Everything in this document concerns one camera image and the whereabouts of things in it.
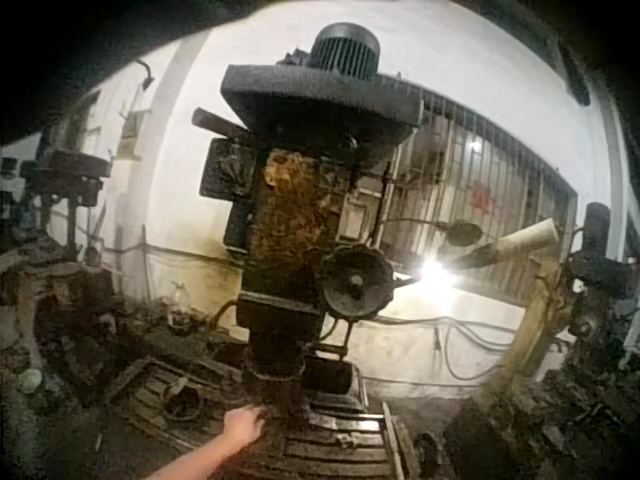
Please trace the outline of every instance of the electrical cable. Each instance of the electrical cable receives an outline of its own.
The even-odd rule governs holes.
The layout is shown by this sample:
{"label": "electrical cable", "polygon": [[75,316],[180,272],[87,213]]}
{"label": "electrical cable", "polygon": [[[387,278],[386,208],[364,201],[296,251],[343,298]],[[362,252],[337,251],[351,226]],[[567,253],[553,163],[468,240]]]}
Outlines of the electrical cable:
{"label": "electrical cable", "polygon": [[489,351],[492,353],[503,353],[511,346],[511,343],[498,343],[498,342],[493,342],[485,338],[482,338],[476,332],[474,332],[471,328],[469,328],[468,325],[465,325],[465,322],[456,320],[455,318],[447,317],[447,316],[425,318],[425,319],[418,319],[418,320],[396,320],[389,317],[378,316],[366,321],[372,322],[372,323],[378,323],[380,325],[386,325],[386,326],[403,326],[403,325],[406,326],[406,325],[420,325],[420,324],[433,324],[435,326],[435,325],[442,325],[446,323],[448,325],[453,325],[472,344],[486,351]]}
{"label": "electrical cable", "polygon": [[472,375],[471,377],[464,377],[462,375],[457,374],[451,368],[451,363],[449,362],[449,338],[450,338],[450,336],[451,336],[451,326],[449,326],[447,328],[447,333],[445,334],[443,356],[444,356],[444,364],[447,367],[447,370],[448,370],[449,374],[451,374],[451,376],[453,378],[455,378],[456,380],[460,380],[462,382],[471,382],[473,380],[478,380],[479,378],[482,378],[482,377],[488,375],[489,373],[493,372],[497,368],[499,368],[499,365],[495,364],[491,368],[485,370],[484,372],[480,372],[480,373],[478,373],[476,375]]}
{"label": "electrical cable", "polygon": [[412,382],[410,380],[392,380],[390,378],[378,378],[378,377],[362,377],[365,380],[369,380],[370,382],[380,382],[380,383],[391,383],[394,385],[411,385],[415,387],[438,387],[438,388],[475,388],[479,383],[429,383],[429,382]]}
{"label": "electrical cable", "polygon": [[324,335],[322,335],[320,337],[320,339],[318,340],[317,343],[324,342],[327,338],[329,338],[333,334],[333,332],[335,332],[337,326],[338,326],[338,319],[334,318],[333,319],[333,325],[331,325],[331,328],[329,328],[327,333],[325,333]]}

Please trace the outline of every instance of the rust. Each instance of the rust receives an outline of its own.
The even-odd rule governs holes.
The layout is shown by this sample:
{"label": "rust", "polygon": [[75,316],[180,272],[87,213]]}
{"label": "rust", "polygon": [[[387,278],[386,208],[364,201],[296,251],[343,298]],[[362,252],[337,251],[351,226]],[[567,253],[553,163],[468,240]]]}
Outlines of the rust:
{"label": "rust", "polygon": [[[297,152],[271,152],[252,231],[252,271],[272,284],[309,283],[310,266],[336,238],[347,173]],[[301,283],[292,281],[296,278]]]}

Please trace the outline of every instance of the window bars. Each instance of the window bars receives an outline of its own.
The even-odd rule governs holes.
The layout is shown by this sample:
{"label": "window bars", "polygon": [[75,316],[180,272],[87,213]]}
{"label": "window bars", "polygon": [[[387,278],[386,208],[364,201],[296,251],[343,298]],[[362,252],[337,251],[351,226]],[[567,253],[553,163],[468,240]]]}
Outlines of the window bars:
{"label": "window bars", "polygon": [[[541,158],[487,119],[420,87],[398,82],[398,88],[422,91],[425,123],[389,161],[386,193],[378,165],[362,178],[345,203],[343,239],[372,235],[380,200],[382,224],[371,239],[399,272],[415,273],[427,259],[468,253],[504,235],[553,218],[562,241],[527,258],[461,274],[460,288],[497,300],[527,303],[539,264],[536,258],[564,258],[576,215],[576,192]],[[442,226],[456,220],[483,230],[469,247],[445,241]]]}

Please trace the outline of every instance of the red marking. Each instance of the red marking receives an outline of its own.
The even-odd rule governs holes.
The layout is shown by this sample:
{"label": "red marking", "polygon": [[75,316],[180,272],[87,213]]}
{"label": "red marking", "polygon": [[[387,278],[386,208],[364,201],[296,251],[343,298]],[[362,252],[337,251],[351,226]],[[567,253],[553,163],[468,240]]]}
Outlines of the red marking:
{"label": "red marking", "polygon": [[471,207],[477,208],[484,215],[491,213],[491,207],[495,200],[491,198],[491,189],[478,180],[471,185]]}

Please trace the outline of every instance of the drill press head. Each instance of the drill press head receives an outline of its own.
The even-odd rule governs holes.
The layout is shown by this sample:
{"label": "drill press head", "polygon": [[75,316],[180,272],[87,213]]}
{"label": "drill press head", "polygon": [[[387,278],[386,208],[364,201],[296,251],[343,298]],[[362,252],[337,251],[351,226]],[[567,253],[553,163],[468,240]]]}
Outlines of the drill press head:
{"label": "drill press head", "polygon": [[[356,321],[392,298],[384,257],[340,246],[338,225],[360,172],[389,158],[423,110],[414,89],[377,73],[379,42],[361,26],[330,25],[310,54],[296,54],[290,64],[228,67],[221,93],[247,129],[194,114],[194,124],[227,137],[212,141],[200,194],[234,202],[225,238],[242,238],[246,251],[236,314],[250,331],[246,377],[262,401],[282,403],[286,392],[290,406],[325,314]],[[341,262],[351,265],[349,299],[333,288],[344,283]]]}

